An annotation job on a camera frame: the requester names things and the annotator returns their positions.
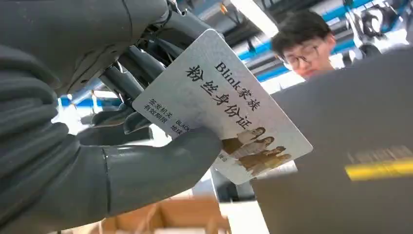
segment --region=white card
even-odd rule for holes
[[[212,129],[224,146],[214,167],[235,184],[247,182],[313,149],[227,43],[211,29],[132,105],[172,138],[201,126]]]

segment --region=robotic hand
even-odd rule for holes
[[[178,55],[206,27],[165,0],[0,1],[0,234],[95,222],[189,189],[202,177],[221,150],[207,129],[162,148],[84,146],[51,119],[57,95],[104,74],[130,108],[138,85],[164,69],[146,59],[142,43],[159,41]],[[133,76],[113,70],[118,59]],[[132,119],[131,132],[138,123],[147,124]]]
[[[82,146],[52,124],[56,95],[30,73],[0,72],[0,233],[44,234],[191,188],[221,142],[200,128],[161,148]]]

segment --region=blue beam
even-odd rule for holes
[[[66,107],[70,105],[70,100],[67,97],[60,98],[62,106]],[[97,100],[97,106],[119,106],[121,101],[117,98]],[[77,107],[93,107],[93,100],[91,98],[85,99],[76,105]]]
[[[371,1],[372,0],[354,0],[353,8],[360,7],[360,6],[365,5],[365,4],[367,4]],[[330,20],[332,20],[336,17],[342,17],[342,16],[344,16],[345,13],[346,13],[345,7],[341,6],[341,7],[338,7],[338,8],[336,8],[336,9],[334,9],[334,10],[332,10],[332,11],[330,11],[330,12],[328,12],[328,13],[322,15],[322,16],[323,16],[323,19],[327,22],[327,21],[330,21]],[[262,53],[265,53],[269,50],[271,50],[271,42],[270,41],[265,42],[265,43],[257,46],[255,48],[255,52],[246,51],[244,53],[239,54],[238,57],[241,60],[246,60],[246,59],[254,58],[255,56],[258,56],[258,55],[260,55]]]
[[[343,51],[345,51],[345,50],[347,50],[347,49],[349,49],[349,48],[353,48],[353,47],[355,47],[355,46],[356,46],[356,45],[354,44],[354,41],[353,41],[353,40],[348,40],[348,41],[345,41],[345,42],[343,42],[343,43],[338,44],[338,45],[333,49],[333,51],[331,52],[331,54],[332,54],[332,55],[333,55],[333,54],[338,54],[338,53],[341,53],[341,52],[343,52]],[[269,72],[266,72],[266,73],[263,73],[263,74],[257,76],[257,79],[258,79],[259,82],[263,82],[263,81],[269,80],[269,79],[271,79],[271,78],[274,78],[274,77],[280,76],[280,75],[282,75],[282,74],[285,74],[285,73],[287,73],[287,72],[289,72],[289,71],[290,71],[290,70],[288,70],[285,66],[282,66],[282,67],[279,67],[279,68],[277,68],[277,69],[274,69],[274,70],[272,70],[272,71],[269,71]]]

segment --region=fluorescent light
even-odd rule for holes
[[[231,0],[231,3],[268,37],[278,33],[274,22],[252,0]]]
[[[97,98],[117,98],[117,95],[111,91],[94,90],[93,93]]]

